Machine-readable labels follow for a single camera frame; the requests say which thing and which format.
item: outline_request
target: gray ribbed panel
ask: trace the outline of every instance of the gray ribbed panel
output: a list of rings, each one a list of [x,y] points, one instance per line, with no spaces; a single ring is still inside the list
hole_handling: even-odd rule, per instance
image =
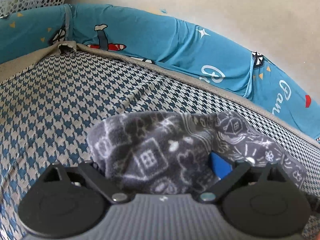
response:
[[[25,237],[25,240],[39,239],[30,235]],[[95,228],[67,239],[261,240],[231,227],[220,215],[216,206],[197,203],[190,195],[140,194],[130,203],[112,206],[106,217]],[[303,240],[303,238],[295,235],[282,240]]]

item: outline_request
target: floor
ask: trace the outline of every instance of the floor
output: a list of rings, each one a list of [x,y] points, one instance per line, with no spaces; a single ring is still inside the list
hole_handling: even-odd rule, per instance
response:
[[[320,103],[320,0],[67,0],[108,3],[202,25],[266,55]]]

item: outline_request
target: houndstooth mattress cover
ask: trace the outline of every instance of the houndstooth mattress cover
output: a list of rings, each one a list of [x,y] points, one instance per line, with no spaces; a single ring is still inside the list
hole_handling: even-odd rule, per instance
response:
[[[25,234],[18,205],[50,163],[74,166],[90,159],[90,128],[108,116],[137,111],[236,111],[301,162],[308,170],[303,190],[320,195],[320,149],[277,123],[142,66],[78,51],[75,57],[45,58],[0,84],[1,238]],[[303,236],[313,239],[319,231],[319,220],[311,216]]]

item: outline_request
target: patterned blanket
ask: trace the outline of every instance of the patterned blanket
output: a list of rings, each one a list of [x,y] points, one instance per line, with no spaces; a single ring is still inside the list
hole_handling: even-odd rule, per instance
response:
[[[95,125],[87,141],[105,177],[130,193],[204,192],[217,181],[208,166],[212,151],[257,167],[279,163],[298,188],[307,174],[236,112],[118,114]]]
[[[236,111],[307,169],[303,190],[320,195],[320,150],[243,106],[129,62],[77,52],[52,56],[0,84],[0,180],[2,239],[21,239],[21,198],[55,161],[90,159],[89,130],[115,114],[171,111],[207,114]],[[320,223],[311,217],[303,235]]]

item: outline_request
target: gray fleece blanket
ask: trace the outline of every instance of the gray fleece blanket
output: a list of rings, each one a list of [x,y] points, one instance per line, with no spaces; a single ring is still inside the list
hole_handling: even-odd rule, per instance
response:
[[[109,117],[87,138],[105,177],[128,192],[201,193],[216,182],[208,155],[252,166],[280,163],[298,188],[306,168],[236,112],[138,112]]]

